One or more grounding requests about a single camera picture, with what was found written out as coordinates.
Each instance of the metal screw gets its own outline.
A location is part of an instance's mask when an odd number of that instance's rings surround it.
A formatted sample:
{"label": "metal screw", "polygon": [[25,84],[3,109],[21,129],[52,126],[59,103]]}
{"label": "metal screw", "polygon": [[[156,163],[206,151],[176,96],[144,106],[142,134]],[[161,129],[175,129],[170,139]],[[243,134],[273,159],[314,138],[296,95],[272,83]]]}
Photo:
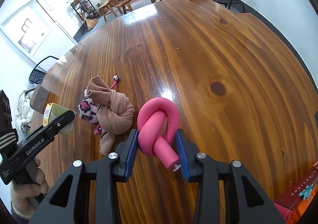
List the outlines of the metal screw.
{"label": "metal screw", "polygon": [[81,165],[82,165],[82,162],[80,160],[76,160],[76,161],[73,162],[73,166],[74,167],[79,167]]}
{"label": "metal screw", "polygon": [[198,158],[206,158],[206,154],[203,153],[203,152],[198,152],[198,153],[197,153],[197,157],[198,157]]}
{"label": "metal screw", "polygon": [[238,160],[234,160],[232,162],[232,165],[235,166],[235,167],[240,167],[242,165],[242,163],[240,161],[238,161]]}
{"label": "metal screw", "polygon": [[109,153],[109,154],[108,154],[108,157],[109,157],[110,159],[117,158],[117,156],[118,156],[118,154],[117,154],[116,152],[112,152],[112,153]]}

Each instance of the black handheld device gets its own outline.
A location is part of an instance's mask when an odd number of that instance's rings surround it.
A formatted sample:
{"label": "black handheld device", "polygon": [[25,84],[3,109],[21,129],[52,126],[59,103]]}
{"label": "black handheld device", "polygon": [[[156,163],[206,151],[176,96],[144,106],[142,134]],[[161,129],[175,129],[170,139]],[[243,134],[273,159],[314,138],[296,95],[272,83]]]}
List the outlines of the black handheld device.
{"label": "black handheld device", "polygon": [[[54,141],[54,136],[73,121],[75,114],[68,110],[49,125],[37,128],[24,140],[18,143],[16,129],[12,128],[12,117],[9,99],[0,91],[0,177],[4,184],[14,180],[17,184],[37,184],[37,166],[34,157],[39,154],[49,143]],[[30,203],[37,209],[45,194],[29,198]]]}

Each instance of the beige cloth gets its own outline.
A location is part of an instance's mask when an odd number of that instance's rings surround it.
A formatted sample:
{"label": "beige cloth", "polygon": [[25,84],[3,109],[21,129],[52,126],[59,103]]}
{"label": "beige cloth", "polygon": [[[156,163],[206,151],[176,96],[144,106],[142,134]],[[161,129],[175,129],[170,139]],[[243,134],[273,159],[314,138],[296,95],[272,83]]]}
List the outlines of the beige cloth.
{"label": "beige cloth", "polygon": [[125,94],[109,89],[99,75],[90,80],[87,97],[99,104],[97,119],[102,128],[101,135],[98,135],[101,143],[99,151],[106,155],[115,141],[115,135],[131,127],[135,108]]}

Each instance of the wooden stool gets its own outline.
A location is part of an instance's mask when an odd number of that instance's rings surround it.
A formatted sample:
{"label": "wooden stool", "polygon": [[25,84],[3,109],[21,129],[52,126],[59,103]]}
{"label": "wooden stool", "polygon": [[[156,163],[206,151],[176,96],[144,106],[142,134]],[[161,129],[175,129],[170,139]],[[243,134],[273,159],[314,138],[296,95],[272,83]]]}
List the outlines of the wooden stool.
{"label": "wooden stool", "polygon": [[110,14],[110,13],[113,13],[116,17],[117,17],[117,14],[114,12],[114,10],[112,9],[112,6],[111,6],[111,2],[112,0],[106,0],[103,2],[103,4],[98,8],[99,12],[103,15],[104,17],[104,20],[106,22],[106,15]]}

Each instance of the pink foam tube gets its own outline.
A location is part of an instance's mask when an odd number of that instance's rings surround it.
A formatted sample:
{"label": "pink foam tube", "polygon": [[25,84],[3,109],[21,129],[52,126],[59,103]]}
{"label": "pink foam tube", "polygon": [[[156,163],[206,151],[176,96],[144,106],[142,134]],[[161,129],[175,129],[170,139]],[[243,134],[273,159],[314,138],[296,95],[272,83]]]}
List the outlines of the pink foam tube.
{"label": "pink foam tube", "polygon": [[[160,130],[167,117],[167,127],[164,134]],[[179,163],[179,157],[170,147],[174,141],[175,132],[180,128],[178,108],[165,98],[153,98],[147,101],[138,114],[138,145],[147,156],[157,156],[167,169]]]}
{"label": "pink foam tube", "polygon": [[112,86],[109,89],[113,89],[116,86],[116,84],[117,84],[117,81],[114,80],[114,82],[112,83]]}

